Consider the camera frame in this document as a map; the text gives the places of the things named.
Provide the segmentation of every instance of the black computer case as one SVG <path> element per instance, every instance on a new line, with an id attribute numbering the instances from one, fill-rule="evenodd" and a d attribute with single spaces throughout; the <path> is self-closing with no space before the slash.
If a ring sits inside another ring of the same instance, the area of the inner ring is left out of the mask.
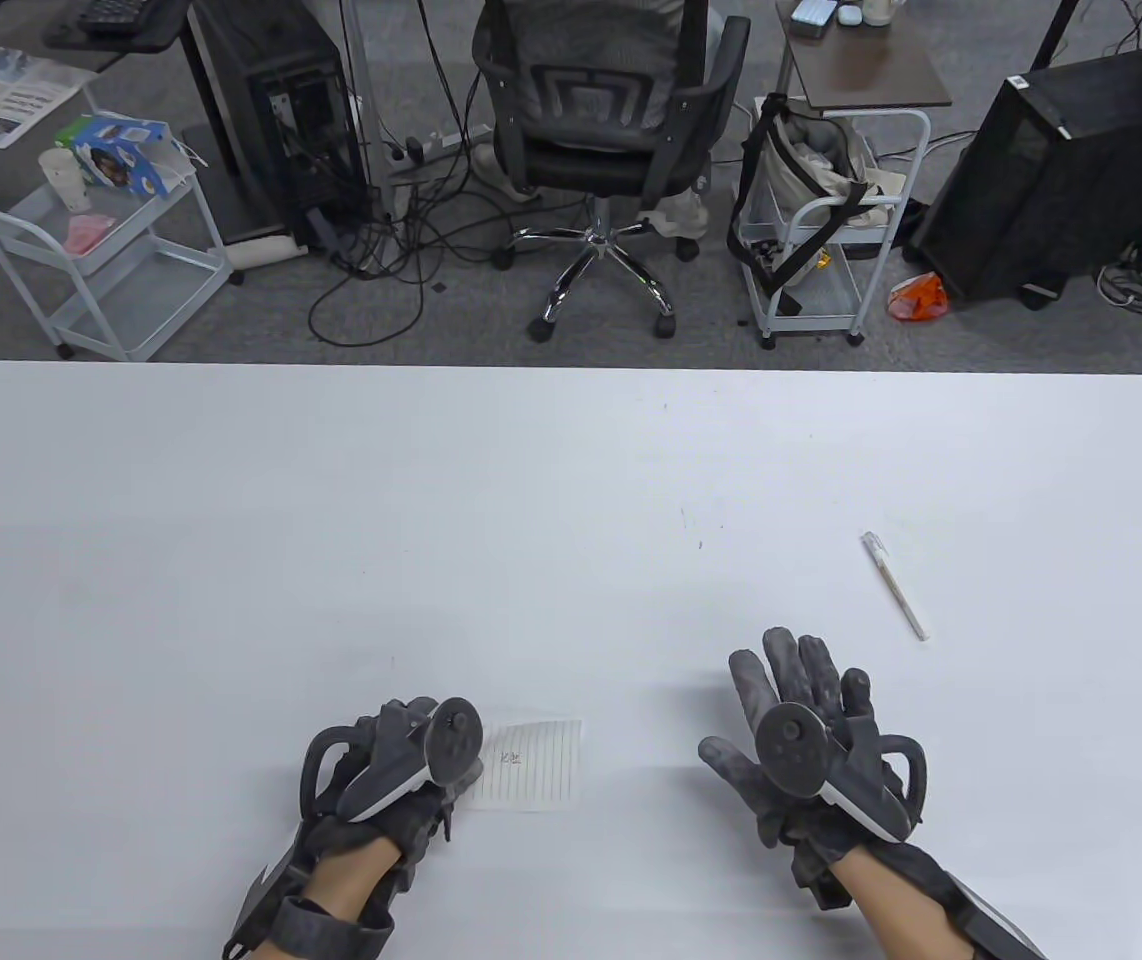
<path id="1" fill-rule="evenodd" d="M 1142 50 L 1010 76 L 911 247 L 964 300 L 1059 296 L 1142 242 Z"/>
<path id="2" fill-rule="evenodd" d="M 370 215 L 339 53 L 300 0 L 195 0 L 239 163 L 300 243 L 306 213 Z"/>

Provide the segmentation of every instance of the pen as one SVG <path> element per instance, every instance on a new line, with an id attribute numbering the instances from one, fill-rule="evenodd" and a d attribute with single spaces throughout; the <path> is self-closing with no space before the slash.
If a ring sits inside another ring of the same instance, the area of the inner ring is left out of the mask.
<path id="1" fill-rule="evenodd" d="M 904 618 L 909 621 L 909 626 L 912 627 L 914 634 L 918 635 L 919 640 L 926 640 L 927 628 L 922 626 L 918 614 L 912 612 L 912 605 L 909 603 L 908 596 L 904 596 L 904 588 L 901 588 L 900 582 L 895 580 L 895 573 L 891 572 L 891 558 L 887 556 L 887 548 L 883 547 L 882 540 L 872 531 L 864 532 L 864 535 L 860 538 L 860 543 L 864 544 L 869 557 L 872 557 L 872 563 L 876 564 L 878 573 L 886 581 L 886 586 L 891 588 L 891 595 L 895 596 L 895 603 L 900 604 L 900 611 L 904 613 Z"/>

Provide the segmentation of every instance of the floor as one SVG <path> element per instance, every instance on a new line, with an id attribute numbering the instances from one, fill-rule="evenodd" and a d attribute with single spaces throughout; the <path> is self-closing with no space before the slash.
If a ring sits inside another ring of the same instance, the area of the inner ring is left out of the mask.
<path id="1" fill-rule="evenodd" d="M 476 3 L 429 0 L 439 49 L 457 95 L 472 78 L 467 40 Z M 908 0 L 909 13 L 928 38 L 938 67 L 954 92 L 951 108 L 933 111 L 938 134 L 978 127 L 1002 79 L 1027 68 L 1046 29 L 1045 0 Z M 726 14 L 748 14 L 754 33 L 740 100 L 766 91 L 775 79 L 781 37 L 771 0 L 722 0 Z M 1061 59 L 1101 53 L 1127 32 L 1120 0 L 1086 0 L 1070 27 Z M 23 22 L 27 0 L 13 0 L 10 15 Z M 437 81 L 426 59 L 415 5 L 408 0 L 364 0 L 361 5 L 375 82 L 385 116 L 399 136 L 447 124 Z M 169 120 L 183 128 L 201 119 L 201 110 L 178 50 L 128 58 L 99 81 L 100 102 L 123 113 Z M 65 114 L 72 115 L 72 106 Z M 53 120 L 59 123 L 64 115 Z M 732 128 L 719 155 L 733 156 L 743 137 L 743 116 Z M 0 154 L 0 204 L 37 185 L 33 158 L 40 137 Z M 904 146 L 896 131 L 877 131 L 879 150 Z M 930 201 L 949 174 L 956 150 L 928 158 L 915 193 Z M 17 175 L 24 170 L 24 175 Z M 410 333 L 380 347 L 338 349 L 309 333 L 305 314 L 337 274 L 316 259 L 252 271 L 240 288 L 217 293 L 199 315 L 158 354 L 159 361 L 301 362 L 303 364 L 447 364 L 557 366 L 769 368 L 822 370 L 991 370 L 1137 372 L 1142 374 L 1142 317 L 1115 310 L 1083 280 L 1070 285 L 1059 305 L 1044 312 L 1015 302 L 984 302 L 955 310 L 936 323 L 904 325 L 874 308 L 862 347 L 841 337 L 782 338 L 773 352 L 758 347 L 750 329 L 735 322 L 749 314 L 739 271 L 722 243 L 734 166 L 722 166 L 709 205 L 713 226 L 703 252 L 679 265 L 671 248 L 644 237 L 634 250 L 652 265 L 679 306 L 679 332 L 669 342 L 650 334 L 653 308 L 629 280 L 606 265 L 595 265 L 576 289 L 558 323 L 557 337 L 538 346 L 522 328 L 533 316 L 565 250 L 522 257 L 499 274 L 485 265 L 448 261 L 439 288 L 426 291 L 424 316 Z M 480 201 L 464 200 L 444 223 L 465 223 L 488 212 Z M 538 223 L 539 216 L 528 216 Z M 175 216 L 168 227 L 177 239 L 194 237 L 198 219 Z M 502 228 L 476 229 L 469 242 L 491 247 Z M 47 306 L 67 296 L 49 271 L 24 271 Z M 909 275 L 892 257 L 886 284 Z M 317 323 L 330 337 L 365 339 L 405 324 L 416 307 L 413 287 L 384 280 L 349 283 L 324 302 Z M 50 358 L 53 352 L 18 296 L 0 273 L 0 358 Z"/>

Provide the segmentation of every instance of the brown tabletop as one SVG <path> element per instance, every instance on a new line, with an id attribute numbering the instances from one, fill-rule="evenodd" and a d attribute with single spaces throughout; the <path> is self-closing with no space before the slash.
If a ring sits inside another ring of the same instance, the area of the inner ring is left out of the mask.
<path id="1" fill-rule="evenodd" d="M 798 0 L 777 0 L 794 67 L 817 110 L 949 106 L 935 65 L 904 10 L 886 27 L 844 27 L 834 23 L 819 40 L 793 37 L 789 15 Z"/>

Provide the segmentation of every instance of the lined paper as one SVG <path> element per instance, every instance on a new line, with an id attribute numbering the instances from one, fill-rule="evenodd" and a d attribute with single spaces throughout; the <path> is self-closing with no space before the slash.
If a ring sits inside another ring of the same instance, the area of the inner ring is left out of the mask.
<path id="1" fill-rule="evenodd" d="M 483 776 L 460 800 L 474 810 L 566 810 L 580 797 L 579 719 L 514 723 L 483 740 Z"/>

